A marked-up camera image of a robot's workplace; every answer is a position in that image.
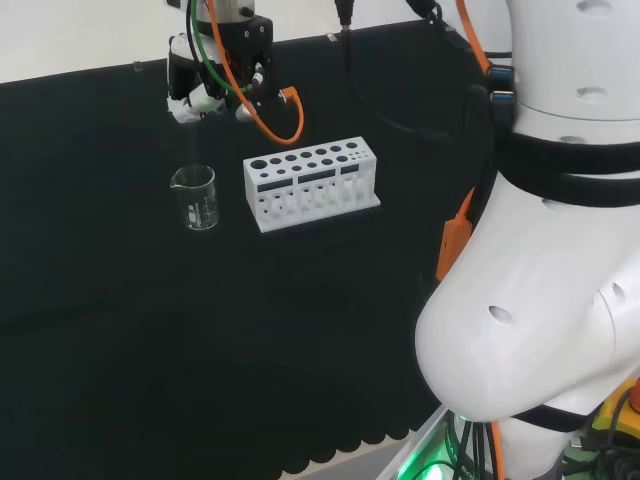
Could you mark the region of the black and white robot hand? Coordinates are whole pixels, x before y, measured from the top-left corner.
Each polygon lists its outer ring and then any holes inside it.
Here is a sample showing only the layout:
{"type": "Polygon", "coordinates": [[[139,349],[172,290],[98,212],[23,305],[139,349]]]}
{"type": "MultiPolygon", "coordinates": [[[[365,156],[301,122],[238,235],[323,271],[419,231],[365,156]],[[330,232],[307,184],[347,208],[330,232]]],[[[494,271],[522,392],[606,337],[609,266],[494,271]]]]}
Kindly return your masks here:
{"type": "Polygon", "coordinates": [[[251,1],[216,1],[212,22],[204,1],[173,5],[185,16],[185,31],[169,39],[167,107],[180,124],[233,112],[252,119],[240,99],[257,108],[275,97],[272,80],[273,22],[255,13],[251,1]]]}

